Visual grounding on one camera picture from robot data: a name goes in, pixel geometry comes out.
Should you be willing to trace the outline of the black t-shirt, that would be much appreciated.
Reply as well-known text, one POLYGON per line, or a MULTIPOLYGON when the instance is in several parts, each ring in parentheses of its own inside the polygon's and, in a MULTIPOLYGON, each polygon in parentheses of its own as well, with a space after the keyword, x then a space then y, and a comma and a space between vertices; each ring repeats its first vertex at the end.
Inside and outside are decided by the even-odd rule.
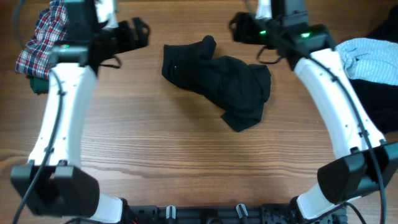
POLYGON ((221 118, 234 131, 251 128, 262 120, 271 73, 265 65, 248 65, 226 55, 214 58, 215 50, 210 35, 193 44, 165 45, 162 75, 223 109, 221 118))

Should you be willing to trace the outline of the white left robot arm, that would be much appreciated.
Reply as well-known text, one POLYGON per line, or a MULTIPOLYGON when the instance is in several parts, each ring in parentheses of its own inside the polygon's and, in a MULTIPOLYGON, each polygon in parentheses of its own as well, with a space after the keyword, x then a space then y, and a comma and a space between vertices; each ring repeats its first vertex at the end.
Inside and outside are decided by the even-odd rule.
POLYGON ((140 18, 118 21, 116 1, 65 1, 68 39, 49 54, 49 92, 37 142, 27 163, 11 171, 21 196, 14 215, 68 217, 74 223, 137 223, 123 198, 101 193, 81 169, 81 137, 100 67, 118 54, 148 44, 149 26, 140 18))

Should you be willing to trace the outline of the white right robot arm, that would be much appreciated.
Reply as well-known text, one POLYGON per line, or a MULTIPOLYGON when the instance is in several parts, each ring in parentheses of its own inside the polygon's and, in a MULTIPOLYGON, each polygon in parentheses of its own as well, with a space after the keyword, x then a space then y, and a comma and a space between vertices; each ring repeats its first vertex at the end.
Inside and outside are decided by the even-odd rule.
POLYGON ((317 183, 290 203, 292 223, 313 223, 378 192, 386 221, 386 187, 397 170, 397 144, 388 143, 363 108, 343 69, 329 30, 311 25, 303 1, 259 1, 269 17, 245 2, 252 30, 237 22, 237 42, 276 50, 307 88, 326 125, 335 160, 317 172, 317 183))

